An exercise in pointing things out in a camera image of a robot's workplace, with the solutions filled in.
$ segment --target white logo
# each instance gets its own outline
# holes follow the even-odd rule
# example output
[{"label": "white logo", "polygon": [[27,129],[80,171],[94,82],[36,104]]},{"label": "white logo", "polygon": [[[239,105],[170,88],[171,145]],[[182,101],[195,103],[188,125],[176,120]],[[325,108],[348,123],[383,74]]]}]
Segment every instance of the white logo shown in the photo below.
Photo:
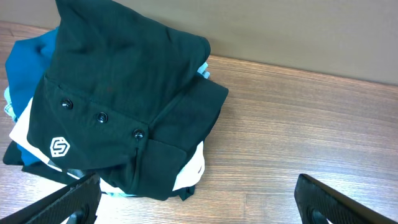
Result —
[{"label": "white logo", "polygon": [[67,154],[69,150],[69,143],[65,140],[64,137],[55,137],[51,141],[51,156],[52,157],[61,157]]}]

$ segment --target folded clothing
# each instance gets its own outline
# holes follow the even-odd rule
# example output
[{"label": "folded clothing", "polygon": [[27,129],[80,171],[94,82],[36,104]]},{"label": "folded clothing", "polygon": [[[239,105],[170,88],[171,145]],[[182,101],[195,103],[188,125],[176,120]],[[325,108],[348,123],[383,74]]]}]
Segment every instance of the folded clothing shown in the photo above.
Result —
[{"label": "folded clothing", "polygon": [[113,1],[56,2],[61,24],[27,141],[62,170],[167,199],[228,94],[197,75],[209,43]]},{"label": "folded clothing", "polygon": [[[10,87],[7,87],[4,91],[4,98],[7,101],[4,111],[15,122],[33,97],[38,82],[50,65],[55,50],[57,33],[58,29],[54,29],[39,37],[18,40],[12,48],[6,62]],[[208,64],[205,62],[197,70],[198,74],[208,78],[210,73],[206,71],[207,67]],[[25,165],[28,166],[40,161],[22,146],[17,146],[17,148],[22,153],[21,156]]]}]

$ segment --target beige wall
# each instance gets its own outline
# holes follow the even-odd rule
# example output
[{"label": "beige wall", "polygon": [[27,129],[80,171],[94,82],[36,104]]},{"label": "beige wall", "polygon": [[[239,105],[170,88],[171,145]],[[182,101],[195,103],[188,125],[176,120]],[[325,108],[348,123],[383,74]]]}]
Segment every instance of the beige wall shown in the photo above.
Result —
[{"label": "beige wall", "polygon": [[[396,0],[118,0],[202,35],[212,54],[398,84]],[[54,0],[0,0],[0,20],[53,28]]]}]

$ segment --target light blue fabric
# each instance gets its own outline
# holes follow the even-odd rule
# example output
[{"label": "light blue fabric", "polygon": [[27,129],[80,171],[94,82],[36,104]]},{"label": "light blue fabric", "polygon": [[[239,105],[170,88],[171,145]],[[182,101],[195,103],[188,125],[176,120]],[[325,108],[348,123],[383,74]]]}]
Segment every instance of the light blue fabric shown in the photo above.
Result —
[{"label": "light blue fabric", "polygon": [[202,75],[205,78],[209,78],[210,77],[210,72],[205,71],[205,72],[202,73]]},{"label": "light blue fabric", "polygon": [[107,195],[111,197],[134,197],[135,195],[130,195],[126,193],[112,193],[112,192],[105,192]]},{"label": "light blue fabric", "polygon": [[203,74],[206,71],[206,68],[208,67],[208,64],[205,62],[199,69],[198,73]]},{"label": "light blue fabric", "polygon": [[4,99],[7,102],[7,105],[4,107],[4,112],[6,112],[6,114],[8,114],[8,116],[10,116],[14,122],[17,122],[17,116],[15,115],[14,109],[12,108],[9,86],[7,86],[6,90],[4,90]]}]

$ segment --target button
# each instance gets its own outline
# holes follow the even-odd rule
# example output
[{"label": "button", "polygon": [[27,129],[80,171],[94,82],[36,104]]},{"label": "button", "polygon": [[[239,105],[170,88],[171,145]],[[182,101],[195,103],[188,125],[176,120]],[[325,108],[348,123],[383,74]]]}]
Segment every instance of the button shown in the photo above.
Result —
[{"label": "button", "polygon": [[73,108],[73,103],[69,99],[63,99],[61,101],[61,105],[62,105],[63,108],[65,108],[67,110],[71,110]]},{"label": "button", "polygon": [[135,137],[136,139],[142,139],[142,138],[144,137],[144,131],[143,131],[143,130],[140,130],[140,129],[137,129],[137,130],[135,130],[135,131],[133,132],[132,135],[134,135],[134,137]]},{"label": "button", "polygon": [[100,112],[97,115],[97,120],[100,123],[106,123],[108,121],[108,115],[106,113],[104,113],[104,112]]}]

